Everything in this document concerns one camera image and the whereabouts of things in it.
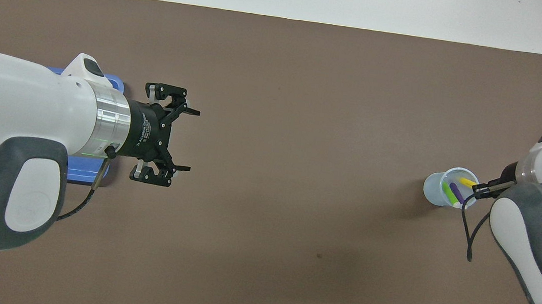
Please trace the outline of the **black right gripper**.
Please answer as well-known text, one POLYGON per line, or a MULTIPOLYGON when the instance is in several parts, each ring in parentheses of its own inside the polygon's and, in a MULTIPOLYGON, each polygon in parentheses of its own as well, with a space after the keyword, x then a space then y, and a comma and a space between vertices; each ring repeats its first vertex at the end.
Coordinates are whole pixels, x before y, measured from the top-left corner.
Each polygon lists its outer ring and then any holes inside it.
POLYGON ((518 162, 508 164, 503 170, 500 179, 490 180, 487 183, 478 183, 472 186, 472 191, 476 191, 476 198, 496 199, 507 188, 517 184, 517 166, 518 162))

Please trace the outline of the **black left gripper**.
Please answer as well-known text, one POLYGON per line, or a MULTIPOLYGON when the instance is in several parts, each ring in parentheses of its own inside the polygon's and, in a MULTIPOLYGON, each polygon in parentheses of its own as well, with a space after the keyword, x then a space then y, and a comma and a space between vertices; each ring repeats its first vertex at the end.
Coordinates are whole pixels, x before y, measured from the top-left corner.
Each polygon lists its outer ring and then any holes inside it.
POLYGON ((128 99, 130 126, 121 148, 121 156, 137 158, 136 167, 129 177, 133 181, 170 187, 180 171, 190 171, 190 166, 177 165, 164 142, 161 125, 171 124, 183 113, 200 116, 201 112, 190 107, 187 90, 179 86, 146 83, 149 103, 128 99))

